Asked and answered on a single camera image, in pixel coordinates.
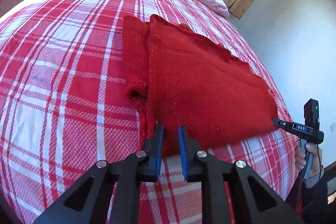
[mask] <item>black cloth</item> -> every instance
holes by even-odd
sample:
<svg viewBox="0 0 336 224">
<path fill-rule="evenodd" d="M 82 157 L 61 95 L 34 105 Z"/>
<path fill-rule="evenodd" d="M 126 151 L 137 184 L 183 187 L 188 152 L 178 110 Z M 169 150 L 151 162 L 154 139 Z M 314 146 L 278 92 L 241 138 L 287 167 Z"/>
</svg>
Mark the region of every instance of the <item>black cloth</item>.
<svg viewBox="0 0 336 224">
<path fill-rule="evenodd" d="M 305 184 L 302 185 L 302 208 L 304 210 L 301 213 L 301 218 L 306 224 L 336 223 L 336 200 L 328 205 L 325 175 L 310 189 L 307 189 Z"/>
</svg>

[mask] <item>plaid bedspread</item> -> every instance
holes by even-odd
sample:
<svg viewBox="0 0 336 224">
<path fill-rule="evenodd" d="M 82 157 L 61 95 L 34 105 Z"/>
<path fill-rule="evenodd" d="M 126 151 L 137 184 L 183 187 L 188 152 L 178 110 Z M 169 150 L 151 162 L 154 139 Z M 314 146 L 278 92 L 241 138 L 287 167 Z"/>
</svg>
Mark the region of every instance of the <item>plaid bedspread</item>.
<svg viewBox="0 0 336 224">
<path fill-rule="evenodd" d="M 139 120 L 125 97 L 125 15 L 186 23 L 250 64 L 290 116 L 272 77 L 243 37 L 196 0 L 25 0 L 0 19 L 0 184 L 23 223 L 32 223 L 97 160 L 138 149 Z M 245 160 L 282 197 L 297 176 L 295 137 L 283 131 L 210 149 Z M 201 184 L 187 184 L 179 156 L 160 181 L 142 184 L 139 223 L 201 223 Z"/>
</svg>

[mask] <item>silver screw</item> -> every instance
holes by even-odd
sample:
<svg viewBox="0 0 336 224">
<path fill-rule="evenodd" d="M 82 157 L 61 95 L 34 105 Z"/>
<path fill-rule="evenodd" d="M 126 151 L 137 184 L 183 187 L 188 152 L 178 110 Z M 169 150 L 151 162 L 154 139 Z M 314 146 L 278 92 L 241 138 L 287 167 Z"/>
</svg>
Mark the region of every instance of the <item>silver screw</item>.
<svg viewBox="0 0 336 224">
<path fill-rule="evenodd" d="M 236 162 L 236 165 L 237 165 L 237 167 L 239 167 L 239 168 L 244 168 L 244 167 L 246 166 L 246 162 L 244 162 L 243 160 L 238 160 L 238 161 Z"/>
<path fill-rule="evenodd" d="M 135 155 L 136 155 L 138 158 L 143 158 L 143 157 L 146 156 L 146 151 L 139 150 L 139 151 L 137 151 L 137 153 L 135 153 Z"/>
<path fill-rule="evenodd" d="M 203 151 L 203 150 L 200 150 L 200 151 L 197 151 L 196 155 L 199 157 L 199 158 L 205 158 L 208 153 Z"/>
<path fill-rule="evenodd" d="M 97 161 L 96 165 L 98 168 L 104 168 L 107 165 L 107 162 L 106 160 L 99 160 Z"/>
</svg>

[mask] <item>hand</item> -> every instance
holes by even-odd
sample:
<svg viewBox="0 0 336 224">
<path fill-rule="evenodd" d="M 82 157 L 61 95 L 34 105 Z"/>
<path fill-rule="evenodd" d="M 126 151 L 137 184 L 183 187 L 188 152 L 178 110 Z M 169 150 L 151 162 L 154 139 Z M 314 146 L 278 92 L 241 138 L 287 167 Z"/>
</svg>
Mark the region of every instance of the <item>hand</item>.
<svg viewBox="0 0 336 224">
<path fill-rule="evenodd" d="M 305 154 L 300 147 L 300 140 L 295 143 L 295 166 L 298 170 L 302 170 L 306 165 Z M 313 163 L 310 168 L 309 178 L 317 175 L 320 172 L 319 157 L 317 155 L 317 145 L 314 143 L 307 143 L 306 149 L 314 155 Z M 320 160 L 322 163 L 322 149 L 319 148 Z"/>
</svg>

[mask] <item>gray cuff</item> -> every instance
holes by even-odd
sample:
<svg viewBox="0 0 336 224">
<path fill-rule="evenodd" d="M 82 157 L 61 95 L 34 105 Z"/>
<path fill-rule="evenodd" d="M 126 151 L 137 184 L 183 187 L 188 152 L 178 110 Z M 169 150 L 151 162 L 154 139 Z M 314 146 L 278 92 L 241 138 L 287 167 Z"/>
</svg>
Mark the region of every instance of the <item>gray cuff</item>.
<svg viewBox="0 0 336 224">
<path fill-rule="evenodd" d="M 322 171 L 321 171 L 321 177 L 323 177 L 324 175 L 324 168 L 322 168 Z M 310 189 L 312 188 L 315 184 L 317 184 L 317 182 L 319 181 L 319 176 L 320 174 L 317 174 L 307 180 L 304 180 L 304 184 L 306 186 L 307 189 Z"/>
</svg>

